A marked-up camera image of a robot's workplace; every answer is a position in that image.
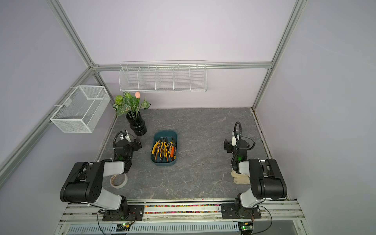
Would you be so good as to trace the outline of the yellow black pliers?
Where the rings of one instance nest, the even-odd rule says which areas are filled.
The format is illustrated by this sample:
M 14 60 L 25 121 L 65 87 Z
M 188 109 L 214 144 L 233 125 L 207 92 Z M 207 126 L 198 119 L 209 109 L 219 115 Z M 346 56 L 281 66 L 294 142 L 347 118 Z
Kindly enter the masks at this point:
M 153 156 L 156 156 L 156 154 L 158 153 L 159 149 L 160 149 L 160 145 L 161 145 L 161 141 L 156 141 L 155 145 L 153 146 L 153 149 L 152 149 L 152 155 Z
M 168 143 L 166 138 L 161 138 L 161 145 L 159 149 L 160 153 L 160 160 L 159 162 L 162 163 L 163 161 L 168 162 Z

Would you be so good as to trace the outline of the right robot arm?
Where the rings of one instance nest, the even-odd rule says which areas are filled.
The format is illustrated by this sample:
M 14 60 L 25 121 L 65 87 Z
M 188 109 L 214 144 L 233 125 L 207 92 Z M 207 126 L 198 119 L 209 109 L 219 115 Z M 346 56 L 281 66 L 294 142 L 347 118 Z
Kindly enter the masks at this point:
M 250 185 L 247 191 L 237 196 L 237 210 L 254 209 L 267 199 L 278 200 L 287 196 L 287 186 L 276 160 L 248 159 L 247 152 L 255 145 L 241 138 L 224 141 L 224 150 L 232 154 L 232 170 L 239 178 L 248 179 Z

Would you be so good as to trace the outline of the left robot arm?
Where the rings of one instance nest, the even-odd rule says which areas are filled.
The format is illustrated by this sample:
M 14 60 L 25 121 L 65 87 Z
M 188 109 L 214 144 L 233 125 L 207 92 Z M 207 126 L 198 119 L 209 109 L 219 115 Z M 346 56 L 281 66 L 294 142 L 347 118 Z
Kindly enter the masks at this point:
M 114 158 L 97 162 L 77 162 L 69 173 L 61 191 L 60 200 L 72 204 L 89 204 L 108 211 L 128 213 L 125 196 L 104 189 L 104 177 L 120 177 L 127 183 L 133 153 L 142 148 L 140 138 L 120 131 L 113 140 Z

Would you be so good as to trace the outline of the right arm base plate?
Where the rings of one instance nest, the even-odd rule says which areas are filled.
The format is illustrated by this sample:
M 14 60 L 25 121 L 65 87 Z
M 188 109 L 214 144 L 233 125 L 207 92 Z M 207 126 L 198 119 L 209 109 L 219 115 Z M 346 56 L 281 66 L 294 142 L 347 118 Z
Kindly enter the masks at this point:
M 218 206 L 223 219 L 260 219 L 259 207 L 244 208 L 234 203 L 222 203 Z

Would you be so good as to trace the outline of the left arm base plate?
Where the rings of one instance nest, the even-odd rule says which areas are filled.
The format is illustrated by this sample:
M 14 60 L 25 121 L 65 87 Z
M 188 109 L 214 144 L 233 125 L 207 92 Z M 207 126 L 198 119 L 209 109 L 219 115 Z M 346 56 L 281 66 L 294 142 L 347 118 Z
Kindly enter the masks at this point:
M 106 210 L 103 214 L 102 221 L 141 221 L 144 216 L 144 205 L 128 205 L 127 211 Z

